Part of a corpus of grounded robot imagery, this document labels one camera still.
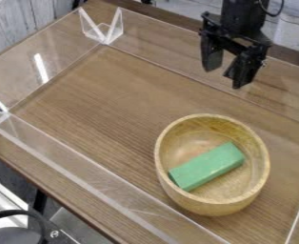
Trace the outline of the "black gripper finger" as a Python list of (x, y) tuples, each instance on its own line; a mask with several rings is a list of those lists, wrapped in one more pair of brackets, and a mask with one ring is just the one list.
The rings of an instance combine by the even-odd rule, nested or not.
[(267, 53), (263, 51), (243, 51), (235, 52), (234, 55), (235, 58), (224, 71), (224, 76), (232, 80), (232, 87), (240, 89), (254, 81)]
[(218, 41), (208, 35), (202, 36), (202, 59), (206, 71), (215, 71), (222, 67), (224, 51)]

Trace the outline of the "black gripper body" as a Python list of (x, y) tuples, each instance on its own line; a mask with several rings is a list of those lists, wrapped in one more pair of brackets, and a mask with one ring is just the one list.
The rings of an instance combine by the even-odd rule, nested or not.
[(266, 16), (271, 15), (269, 5), (270, 0), (223, 0), (219, 19), (208, 11), (202, 14), (200, 36), (206, 34), (212, 37), (223, 51), (232, 54), (243, 51), (267, 53), (271, 40), (263, 34), (262, 28)]

